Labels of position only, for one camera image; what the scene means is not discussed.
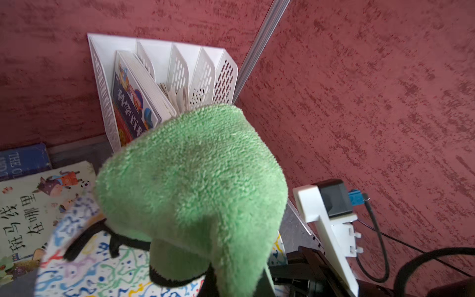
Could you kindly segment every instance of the green terry cloth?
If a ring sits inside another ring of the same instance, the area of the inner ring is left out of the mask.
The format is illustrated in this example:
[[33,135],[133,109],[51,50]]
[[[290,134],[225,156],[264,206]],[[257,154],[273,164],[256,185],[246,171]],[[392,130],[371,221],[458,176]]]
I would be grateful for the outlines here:
[[106,162],[95,195],[107,225],[150,241],[166,279],[211,263],[223,297],[252,296],[287,200],[277,164],[242,111],[211,105],[165,122]]

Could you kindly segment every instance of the black cable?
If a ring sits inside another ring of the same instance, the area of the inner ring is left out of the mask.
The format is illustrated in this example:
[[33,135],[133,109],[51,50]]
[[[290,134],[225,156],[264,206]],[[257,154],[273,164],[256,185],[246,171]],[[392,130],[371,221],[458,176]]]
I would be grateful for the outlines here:
[[428,253],[424,253],[411,261],[404,264],[396,275],[394,280],[394,297],[404,297],[404,290],[406,289],[406,283],[409,280],[409,277],[416,271],[416,269],[422,264],[434,260],[442,256],[451,256],[451,255],[472,255],[475,256],[474,248],[446,248],[446,249],[437,249]]
[[[371,227],[371,226],[368,225],[367,223],[365,223],[365,222],[363,222],[363,221],[360,221],[360,220],[357,220],[357,221],[360,222],[361,224],[365,225],[366,227],[370,228],[371,230],[376,231],[373,227]],[[403,242],[403,241],[401,241],[401,240],[399,240],[399,239],[397,239],[397,238],[394,238],[394,237],[392,237],[392,236],[390,236],[390,235],[388,235],[388,234],[386,234],[386,233],[381,232],[381,235],[382,235],[382,236],[386,236],[387,238],[389,238],[389,239],[391,239],[391,240],[394,240],[395,242],[399,242],[400,244],[403,244],[403,245],[407,246],[408,248],[414,249],[414,250],[418,251],[419,253],[423,253],[423,254],[426,253],[426,252],[424,252],[423,250],[418,249],[418,248],[416,248],[415,246],[411,246],[410,244],[405,243],[405,242]],[[456,271],[460,272],[461,274],[463,274],[463,275],[465,275],[465,276],[468,276],[468,277],[470,277],[470,278],[472,277],[470,274],[466,273],[466,272],[463,271],[463,270],[458,269],[458,268],[455,267],[455,266],[450,265],[450,264],[447,263],[447,262],[444,262],[444,261],[442,261],[442,260],[440,260],[440,259],[434,259],[434,260],[437,261],[437,262],[440,262],[440,263],[444,264],[444,265],[447,266],[447,267],[452,268],[453,270],[456,270]]]
[[364,206],[366,206],[366,210],[370,214],[371,221],[373,221],[373,225],[375,228],[375,231],[378,234],[378,238],[380,240],[381,244],[381,250],[383,252],[383,257],[384,257],[384,276],[382,278],[375,278],[371,274],[369,274],[364,268],[363,265],[360,262],[360,259],[358,255],[356,256],[356,262],[358,263],[358,266],[360,267],[361,271],[372,281],[375,281],[377,283],[384,283],[389,279],[389,261],[388,261],[388,254],[386,253],[386,248],[384,247],[384,242],[383,242],[383,237],[381,236],[381,231],[378,226],[378,222],[376,221],[376,217],[374,216],[373,210],[371,209],[371,205],[369,202],[368,195],[366,193],[363,194],[363,199],[364,199]]

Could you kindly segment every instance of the colorful scribble pattern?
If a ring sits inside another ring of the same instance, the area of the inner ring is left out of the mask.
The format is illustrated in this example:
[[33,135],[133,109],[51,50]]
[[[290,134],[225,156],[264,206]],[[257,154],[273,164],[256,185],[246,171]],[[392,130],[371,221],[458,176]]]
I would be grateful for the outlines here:
[[[149,278],[149,253],[121,246],[120,256],[110,258],[110,235],[94,235],[74,262],[62,255],[72,238],[86,222],[100,213],[91,191],[79,197],[66,213],[48,242],[35,287],[35,297],[195,297],[204,277],[184,287],[166,288],[153,284]],[[271,265],[287,263],[284,246],[278,234],[269,258]],[[277,296],[285,288],[276,286]]]

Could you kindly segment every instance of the black plush trim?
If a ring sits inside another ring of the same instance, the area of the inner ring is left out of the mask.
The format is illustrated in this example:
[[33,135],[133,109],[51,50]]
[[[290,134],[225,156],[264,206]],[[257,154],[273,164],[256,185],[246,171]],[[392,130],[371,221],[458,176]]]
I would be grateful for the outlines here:
[[161,276],[151,265],[150,265],[149,270],[150,270],[150,280],[156,285],[161,286],[161,287],[183,287],[189,284],[190,282],[196,280],[197,278],[202,277],[206,273],[205,271],[202,274],[194,278],[187,279],[187,280],[172,280],[172,279],[166,279],[163,276]]
[[79,253],[82,251],[84,246],[86,246],[87,242],[94,236],[94,234],[99,233],[101,231],[106,231],[111,234],[111,241],[109,243],[109,252],[111,253],[112,258],[116,258],[119,256],[119,247],[121,245],[126,245],[131,248],[141,249],[141,250],[150,250],[150,243],[146,241],[140,240],[133,240],[128,237],[119,235],[112,231],[109,227],[106,226],[105,221],[107,219],[100,220],[89,228],[84,230],[78,238],[76,238],[73,243],[67,248],[66,252],[64,253],[63,258],[66,261],[72,262],[76,259]]

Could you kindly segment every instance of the book spine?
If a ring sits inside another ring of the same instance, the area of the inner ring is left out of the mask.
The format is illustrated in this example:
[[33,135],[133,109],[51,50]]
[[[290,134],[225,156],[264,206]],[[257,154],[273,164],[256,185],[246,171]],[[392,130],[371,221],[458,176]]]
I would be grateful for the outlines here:
[[51,163],[44,144],[0,152],[0,182],[47,170]]

